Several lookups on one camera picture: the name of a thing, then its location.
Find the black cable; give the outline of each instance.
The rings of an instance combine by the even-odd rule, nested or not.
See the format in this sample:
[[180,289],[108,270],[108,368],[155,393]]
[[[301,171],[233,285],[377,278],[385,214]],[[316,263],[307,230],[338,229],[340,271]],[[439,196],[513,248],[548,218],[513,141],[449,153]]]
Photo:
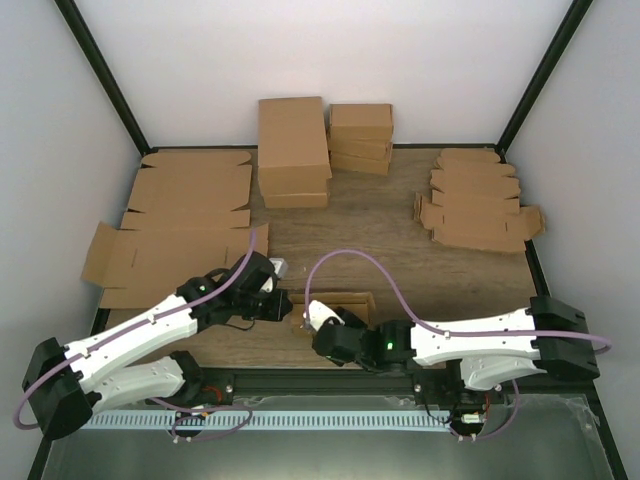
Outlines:
[[253,320],[251,322],[251,325],[249,325],[248,327],[238,327],[237,325],[231,325],[229,323],[223,323],[222,324],[223,327],[235,328],[236,330],[240,330],[241,332],[248,332],[253,327],[255,327],[255,325],[256,325],[256,321],[255,320]]

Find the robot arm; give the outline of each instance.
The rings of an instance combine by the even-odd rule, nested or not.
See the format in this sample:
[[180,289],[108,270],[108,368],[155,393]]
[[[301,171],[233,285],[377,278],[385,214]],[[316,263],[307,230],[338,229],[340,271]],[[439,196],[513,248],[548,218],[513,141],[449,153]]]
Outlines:
[[460,360],[467,389],[490,390],[497,384],[535,373],[563,381],[599,376],[590,342],[564,338],[473,336],[473,332],[564,330],[588,333],[584,314],[550,297],[534,297],[531,308],[495,317],[426,322],[436,330],[469,332],[470,336],[437,335],[410,321],[384,323],[374,330],[350,312],[335,312],[314,301],[309,325],[317,332],[313,348],[338,365],[355,362],[374,373],[404,374],[440,362]]
[[[188,280],[153,308],[103,333],[65,346],[55,338],[38,345],[23,381],[24,390],[65,360],[78,357],[29,398],[44,436],[50,440],[64,437],[95,413],[150,397],[188,402],[202,383],[200,367],[188,352],[126,366],[176,340],[223,325],[234,315],[281,321],[292,309],[287,292],[276,288],[287,264],[256,252],[224,292],[193,308],[185,307],[225,284],[240,263]],[[161,315],[180,307],[176,313]]]

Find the cardboard flap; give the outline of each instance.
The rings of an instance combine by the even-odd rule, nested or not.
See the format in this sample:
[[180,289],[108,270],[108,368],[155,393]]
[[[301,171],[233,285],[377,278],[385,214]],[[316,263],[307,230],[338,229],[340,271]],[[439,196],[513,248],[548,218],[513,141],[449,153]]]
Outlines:
[[436,165],[446,172],[456,175],[491,175],[494,177],[510,177],[515,175],[516,168],[506,163],[482,162],[476,159],[438,157]]
[[248,227],[251,211],[193,212],[172,210],[161,214],[126,212],[122,218],[122,230],[223,230]]
[[544,217],[538,206],[522,207],[518,215],[507,217],[507,230],[512,238],[531,240],[544,232]]
[[427,197],[416,194],[414,218],[419,219],[425,228],[433,229],[444,224],[444,208],[429,202]]
[[235,210],[249,203],[251,170],[251,165],[209,165],[176,175],[164,168],[142,168],[136,175],[128,207],[149,214]]
[[169,169],[195,168],[203,166],[233,167],[251,160],[251,153],[244,150],[217,149],[166,149],[151,153],[142,159],[143,165]]
[[83,280],[104,287],[109,261],[117,236],[118,230],[112,226],[103,222],[98,224],[82,269],[81,278]]
[[514,177],[459,175],[445,170],[431,171],[431,186],[441,192],[464,192],[494,198],[514,198],[520,195],[520,182]]
[[478,162],[500,163],[500,155],[487,148],[444,148],[440,152],[442,158],[475,160]]
[[478,238],[473,235],[464,235],[460,232],[449,232],[442,229],[433,231],[433,241],[449,247],[471,248],[474,250],[486,250],[501,253],[519,253],[525,251],[522,240]]
[[514,214],[520,211],[518,198],[479,197],[466,193],[443,193],[438,190],[431,192],[431,202],[446,207],[447,210],[465,210],[470,212],[496,212],[497,214]]

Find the wooden table surface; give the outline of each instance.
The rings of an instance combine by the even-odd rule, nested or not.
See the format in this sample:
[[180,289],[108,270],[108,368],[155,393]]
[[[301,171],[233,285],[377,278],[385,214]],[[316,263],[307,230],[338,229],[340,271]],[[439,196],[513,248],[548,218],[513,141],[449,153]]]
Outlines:
[[[413,220],[414,193],[429,192],[429,171],[438,152],[396,149],[388,177],[334,171],[327,209],[265,209],[254,168],[252,225],[269,223],[269,254],[289,263],[279,285],[302,291],[322,255],[355,248],[376,257],[414,311],[427,320],[489,316],[528,305],[535,291],[524,254],[443,247]],[[257,152],[251,153],[255,162]],[[376,322],[406,318],[385,278],[360,257],[330,259],[314,277],[312,288],[370,291]],[[108,327],[137,313],[114,310]],[[202,366],[331,368],[333,364],[318,357],[310,344],[310,339],[293,336],[287,322],[257,322],[250,332],[218,326],[160,349],[145,361],[189,350]]]

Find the brown cardboard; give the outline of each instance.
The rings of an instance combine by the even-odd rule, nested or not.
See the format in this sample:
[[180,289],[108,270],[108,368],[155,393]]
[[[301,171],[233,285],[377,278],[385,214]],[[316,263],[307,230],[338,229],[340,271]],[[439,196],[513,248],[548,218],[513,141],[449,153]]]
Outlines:
[[146,155],[142,164],[149,167],[169,168],[185,172],[188,169],[217,167],[234,167],[251,160],[251,154],[244,150],[219,149],[164,149]]
[[121,228],[230,228],[249,225],[251,165],[138,171]]
[[391,140],[393,108],[388,103],[334,104],[329,109],[332,138]]
[[[102,308],[149,308],[194,276],[231,267],[249,247],[249,229],[116,230],[100,223],[82,278],[104,287]],[[267,254],[268,226],[256,229]]]
[[292,181],[314,193],[331,178],[320,97],[260,100],[258,178],[263,195],[289,193]]
[[258,171],[258,185],[263,197],[268,195],[291,195],[296,193],[327,193],[328,180],[325,174],[314,176],[308,167],[291,167],[286,171]]
[[[312,293],[311,299],[318,300],[331,309],[343,307],[357,315],[360,320],[372,327],[376,305],[373,300],[373,294],[370,292]],[[304,294],[292,293],[289,295],[289,300],[293,303],[293,310],[287,317],[291,323],[291,330],[293,331],[293,334],[298,337],[311,337],[312,332],[303,328]]]
[[391,149],[391,142],[386,140],[345,140],[329,137],[327,143],[332,153],[374,160],[384,160]]
[[370,158],[353,157],[341,153],[331,153],[331,167],[339,170],[350,170],[352,172],[373,173],[376,175],[388,175],[391,163],[392,149],[389,148],[384,160],[373,160]]
[[443,148],[440,151],[440,158],[457,158],[488,163],[500,162],[500,156],[488,148]]
[[249,225],[251,165],[240,150],[166,150],[143,160],[121,228],[198,229]]
[[263,198],[267,208],[326,208],[329,205],[328,192],[267,195]]
[[515,168],[488,150],[445,149],[431,172],[432,199],[416,194],[414,218],[443,245],[522,252],[544,232],[539,207],[520,207]]

